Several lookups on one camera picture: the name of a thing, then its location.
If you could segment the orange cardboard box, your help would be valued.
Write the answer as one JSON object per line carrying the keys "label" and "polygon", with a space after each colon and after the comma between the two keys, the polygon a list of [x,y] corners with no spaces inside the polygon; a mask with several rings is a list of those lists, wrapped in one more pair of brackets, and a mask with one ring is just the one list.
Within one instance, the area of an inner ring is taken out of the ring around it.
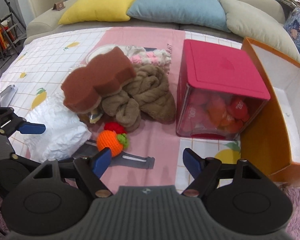
{"label": "orange cardboard box", "polygon": [[241,49],[270,94],[241,133],[241,157],[272,181],[300,187],[300,63],[252,38],[245,38]]}

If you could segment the brown twisted towel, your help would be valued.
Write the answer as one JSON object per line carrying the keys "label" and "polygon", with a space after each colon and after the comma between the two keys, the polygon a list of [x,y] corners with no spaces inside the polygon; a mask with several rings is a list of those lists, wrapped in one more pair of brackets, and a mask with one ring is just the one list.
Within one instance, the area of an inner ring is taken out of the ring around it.
{"label": "brown twisted towel", "polygon": [[136,77],[120,92],[104,98],[101,107],[126,131],[136,130],[146,115],[162,124],[175,121],[176,106],[167,73],[159,66],[133,64]]}

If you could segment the orange crochet fruit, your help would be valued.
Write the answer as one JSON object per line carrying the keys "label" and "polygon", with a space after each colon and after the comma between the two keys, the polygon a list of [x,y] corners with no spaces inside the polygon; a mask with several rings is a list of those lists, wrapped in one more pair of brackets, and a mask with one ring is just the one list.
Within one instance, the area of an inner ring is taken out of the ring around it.
{"label": "orange crochet fruit", "polygon": [[111,156],[116,157],[129,147],[129,139],[126,133],[117,134],[115,131],[104,130],[97,136],[96,146],[99,151],[109,148]]}

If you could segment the beige grey cushion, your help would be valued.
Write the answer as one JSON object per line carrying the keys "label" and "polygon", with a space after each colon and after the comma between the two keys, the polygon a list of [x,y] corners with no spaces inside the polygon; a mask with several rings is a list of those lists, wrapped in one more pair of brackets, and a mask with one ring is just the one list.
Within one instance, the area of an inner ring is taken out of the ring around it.
{"label": "beige grey cushion", "polygon": [[227,28],[234,34],[253,38],[300,63],[299,51],[290,35],[273,17],[238,0],[218,0],[226,15]]}

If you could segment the red crochet ball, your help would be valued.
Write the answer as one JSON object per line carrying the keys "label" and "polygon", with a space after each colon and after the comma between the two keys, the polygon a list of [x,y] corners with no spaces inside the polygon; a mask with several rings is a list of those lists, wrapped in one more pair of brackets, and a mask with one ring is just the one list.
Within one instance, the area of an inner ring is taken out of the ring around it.
{"label": "red crochet ball", "polygon": [[106,122],[104,124],[104,130],[113,131],[116,134],[126,134],[127,133],[126,129],[121,124],[119,124],[118,122],[115,122],[115,121]]}

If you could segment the yellow snack packet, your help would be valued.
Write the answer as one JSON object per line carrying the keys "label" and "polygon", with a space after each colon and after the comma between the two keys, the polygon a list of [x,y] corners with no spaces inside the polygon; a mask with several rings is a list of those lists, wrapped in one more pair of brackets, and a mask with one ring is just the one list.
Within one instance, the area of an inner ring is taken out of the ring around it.
{"label": "yellow snack packet", "polygon": [[85,124],[95,124],[97,123],[103,116],[104,111],[102,109],[96,108],[93,109],[89,113],[78,114],[80,121]]}

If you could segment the beige sofa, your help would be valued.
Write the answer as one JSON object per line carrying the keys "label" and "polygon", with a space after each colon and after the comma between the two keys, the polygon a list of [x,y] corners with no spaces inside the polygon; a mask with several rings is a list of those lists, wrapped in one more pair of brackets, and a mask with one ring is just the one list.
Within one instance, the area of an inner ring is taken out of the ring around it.
{"label": "beige sofa", "polygon": [[300,62],[300,13],[287,20],[275,0],[67,0],[27,26],[26,42],[99,27],[157,27],[263,42]]}

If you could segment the brown flower sponge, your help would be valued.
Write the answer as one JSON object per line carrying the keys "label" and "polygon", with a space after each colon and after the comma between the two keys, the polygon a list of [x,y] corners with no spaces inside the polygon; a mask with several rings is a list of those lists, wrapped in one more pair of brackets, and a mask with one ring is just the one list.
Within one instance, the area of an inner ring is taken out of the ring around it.
{"label": "brown flower sponge", "polygon": [[88,113],[102,98],[118,93],[135,77],[131,61],[115,47],[93,57],[86,66],[73,70],[66,77],[61,85],[63,104],[74,113]]}

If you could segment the red lid clear box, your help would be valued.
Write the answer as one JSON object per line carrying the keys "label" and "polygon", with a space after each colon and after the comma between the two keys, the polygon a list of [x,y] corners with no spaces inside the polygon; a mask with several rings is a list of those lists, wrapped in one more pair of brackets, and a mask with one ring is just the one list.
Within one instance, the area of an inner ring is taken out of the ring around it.
{"label": "red lid clear box", "polygon": [[268,89],[245,51],[184,41],[177,88],[177,135],[234,140],[269,99]]}

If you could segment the white round fabric pad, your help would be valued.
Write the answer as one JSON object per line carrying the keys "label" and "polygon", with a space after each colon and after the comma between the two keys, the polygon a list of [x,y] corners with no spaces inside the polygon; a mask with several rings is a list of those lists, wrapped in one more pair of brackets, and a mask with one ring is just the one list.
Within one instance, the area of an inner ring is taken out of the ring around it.
{"label": "white round fabric pad", "polygon": [[123,53],[127,57],[131,57],[133,55],[136,55],[137,53],[145,53],[146,50],[143,47],[136,47],[136,46],[121,46],[117,44],[108,44],[104,45],[98,48],[94,48],[86,57],[85,57],[85,63],[89,63],[94,57],[100,54],[105,54],[111,50],[113,50],[115,47],[120,48]]}

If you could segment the light blue cushion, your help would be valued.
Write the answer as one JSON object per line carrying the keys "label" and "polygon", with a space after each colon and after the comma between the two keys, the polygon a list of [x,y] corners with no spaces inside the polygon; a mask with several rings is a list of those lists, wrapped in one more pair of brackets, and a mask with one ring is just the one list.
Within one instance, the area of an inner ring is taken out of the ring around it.
{"label": "light blue cushion", "polygon": [[192,24],[230,31],[218,0],[135,0],[127,15],[147,22]]}

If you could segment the white plastic bag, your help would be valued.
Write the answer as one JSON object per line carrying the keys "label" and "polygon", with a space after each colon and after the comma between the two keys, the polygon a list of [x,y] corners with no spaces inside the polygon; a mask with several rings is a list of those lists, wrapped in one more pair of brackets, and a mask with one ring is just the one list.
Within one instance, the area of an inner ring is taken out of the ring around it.
{"label": "white plastic bag", "polygon": [[58,89],[25,117],[28,122],[46,127],[42,134],[24,135],[24,143],[32,160],[43,163],[51,158],[69,158],[90,139],[91,132],[87,125],[63,105],[64,99],[63,91]]}

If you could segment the black folding ladder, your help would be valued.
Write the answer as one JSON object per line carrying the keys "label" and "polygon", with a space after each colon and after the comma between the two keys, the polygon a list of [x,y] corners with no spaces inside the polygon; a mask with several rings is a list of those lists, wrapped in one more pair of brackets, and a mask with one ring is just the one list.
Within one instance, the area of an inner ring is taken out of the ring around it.
{"label": "black folding ladder", "polygon": [[0,56],[4,59],[10,50],[20,54],[19,46],[26,40],[26,25],[12,8],[8,0],[0,0],[7,13],[0,17]]}

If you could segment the yellow cushion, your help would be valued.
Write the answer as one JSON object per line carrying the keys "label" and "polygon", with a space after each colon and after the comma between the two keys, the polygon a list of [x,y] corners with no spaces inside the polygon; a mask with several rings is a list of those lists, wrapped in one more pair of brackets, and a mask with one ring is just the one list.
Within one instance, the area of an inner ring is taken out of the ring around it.
{"label": "yellow cushion", "polygon": [[59,25],[78,22],[127,22],[130,16],[128,9],[135,0],[78,0],[59,20]]}

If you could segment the pink white knitted item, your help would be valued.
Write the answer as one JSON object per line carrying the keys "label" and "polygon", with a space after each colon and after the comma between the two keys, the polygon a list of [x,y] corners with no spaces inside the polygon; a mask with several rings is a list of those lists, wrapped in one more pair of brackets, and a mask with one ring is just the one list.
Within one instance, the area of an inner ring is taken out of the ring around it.
{"label": "pink white knitted item", "polygon": [[166,50],[138,51],[128,56],[130,61],[142,66],[152,64],[160,67],[166,74],[170,72],[171,54]]}

